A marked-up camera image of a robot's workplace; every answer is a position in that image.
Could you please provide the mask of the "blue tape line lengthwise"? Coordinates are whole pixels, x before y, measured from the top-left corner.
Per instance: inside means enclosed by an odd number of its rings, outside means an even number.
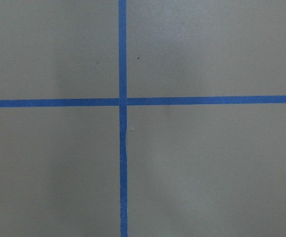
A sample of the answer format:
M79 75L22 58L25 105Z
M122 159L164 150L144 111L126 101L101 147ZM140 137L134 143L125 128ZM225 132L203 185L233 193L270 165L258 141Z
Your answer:
M120 235L128 236L128 172L127 172L127 1L118 2L119 33L119 178L120 178Z

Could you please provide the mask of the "blue tape line crosswise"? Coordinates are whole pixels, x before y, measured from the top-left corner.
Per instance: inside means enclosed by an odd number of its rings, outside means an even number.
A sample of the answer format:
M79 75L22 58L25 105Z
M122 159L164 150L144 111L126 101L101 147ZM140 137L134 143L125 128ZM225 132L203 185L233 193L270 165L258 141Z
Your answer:
M286 104L286 95L0 100L0 108Z

